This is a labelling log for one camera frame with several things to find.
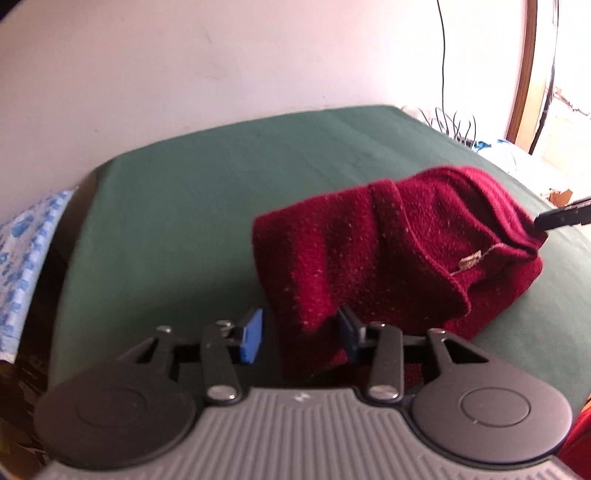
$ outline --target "wire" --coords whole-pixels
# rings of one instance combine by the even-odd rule
[[[450,117],[445,111],[445,55],[446,55],[446,38],[445,38],[445,25],[443,23],[443,14],[441,13],[440,0],[437,0],[437,11],[439,12],[439,20],[441,21],[441,36],[443,37],[443,56],[441,58],[441,107],[435,107],[434,115],[431,115],[431,119],[427,118],[425,112],[419,109],[425,122],[431,128],[439,129],[442,134],[453,138],[455,141],[467,147],[473,147],[476,144],[476,118],[472,115],[472,122],[468,121],[468,130],[464,135],[460,131],[462,127],[462,121],[458,120],[456,123],[457,110],[453,114],[453,118]],[[468,135],[474,129],[471,138]]]
[[[550,82],[548,84],[546,100],[544,101],[544,109],[542,110],[542,115],[540,116],[538,128],[535,131],[534,139],[531,142],[530,150],[528,152],[530,155],[534,154],[535,146],[538,144],[538,140],[540,139],[540,134],[542,133],[542,129],[544,128],[544,125],[546,123],[546,118],[548,117],[548,110],[550,109],[552,98],[554,97],[554,75],[556,73],[556,50],[558,48],[558,20],[560,16],[560,0],[555,0],[554,7],[556,9],[556,39],[554,40],[554,57],[552,58],[552,69],[550,70]]]
[[[441,5],[439,4],[439,0],[437,0],[437,10],[439,10],[439,20],[441,21],[441,34],[443,36],[443,58],[441,59],[441,109],[443,113],[445,113],[445,25],[443,25],[443,15],[441,14]]]

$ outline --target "blue gripper pad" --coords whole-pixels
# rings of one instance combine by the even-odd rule
[[[244,341],[240,346],[240,362],[250,365],[255,361],[262,341],[263,310],[256,309],[250,321],[244,327]]]

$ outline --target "red fleece fabric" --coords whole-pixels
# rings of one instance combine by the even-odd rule
[[[285,376],[346,362],[334,322],[343,304],[365,323],[471,339],[540,274],[546,237],[472,167],[381,180],[256,218],[256,269],[278,319]]]
[[[581,413],[558,453],[573,472],[591,480],[591,408]]]

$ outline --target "wooden door frame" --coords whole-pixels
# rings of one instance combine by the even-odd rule
[[[521,56],[521,70],[515,92],[513,111],[505,138],[512,143],[517,140],[517,133],[521,126],[527,93],[530,89],[531,72],[534,67],[535,35],[538,24],[538,0],[526,0],[525,35],[523,53]]]

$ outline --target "white wall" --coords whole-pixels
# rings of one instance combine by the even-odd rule
[[[504,135],[525,0],[441,0],[446,108]],[[0,23],[0,219],[134,148],[308,109],[440,103],[436,0],[22,0]]]

